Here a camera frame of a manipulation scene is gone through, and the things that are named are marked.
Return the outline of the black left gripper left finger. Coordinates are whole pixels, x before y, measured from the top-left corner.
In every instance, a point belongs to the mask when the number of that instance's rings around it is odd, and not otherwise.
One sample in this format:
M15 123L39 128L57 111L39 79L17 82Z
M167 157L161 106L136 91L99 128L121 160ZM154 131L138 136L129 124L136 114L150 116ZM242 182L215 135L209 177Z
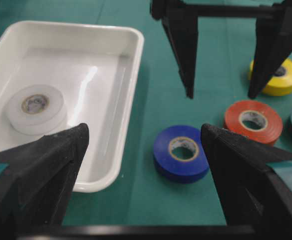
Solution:
M62 223L88 144L81 123L0 152L0 240Z

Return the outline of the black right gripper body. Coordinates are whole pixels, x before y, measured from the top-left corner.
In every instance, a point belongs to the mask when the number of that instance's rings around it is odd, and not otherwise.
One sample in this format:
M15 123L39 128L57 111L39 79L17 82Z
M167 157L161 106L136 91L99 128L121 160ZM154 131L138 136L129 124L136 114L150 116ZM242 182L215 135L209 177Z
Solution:
M181 0L152 0L150 14L155 20L169 13L190 14L196 17L278 19L292 13L292 1L272 6L187 4Z

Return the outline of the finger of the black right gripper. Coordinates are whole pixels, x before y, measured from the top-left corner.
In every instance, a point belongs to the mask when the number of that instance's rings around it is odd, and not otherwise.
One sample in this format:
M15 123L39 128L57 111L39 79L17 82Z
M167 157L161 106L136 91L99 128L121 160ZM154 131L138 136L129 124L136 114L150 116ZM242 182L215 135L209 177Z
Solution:
M256 49L248 97L255 99L292 53L292 3L258 7Z
M186 96L194 97L198 45L198 14L180 0L159 0L158 19L173 50Z

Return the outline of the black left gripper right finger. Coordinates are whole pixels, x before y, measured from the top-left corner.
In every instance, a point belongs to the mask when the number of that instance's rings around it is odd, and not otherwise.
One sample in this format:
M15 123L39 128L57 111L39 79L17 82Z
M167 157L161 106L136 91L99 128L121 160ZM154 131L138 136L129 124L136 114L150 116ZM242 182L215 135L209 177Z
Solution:
M212 238L292 240L292 153L211 124L201 144L227 222Z

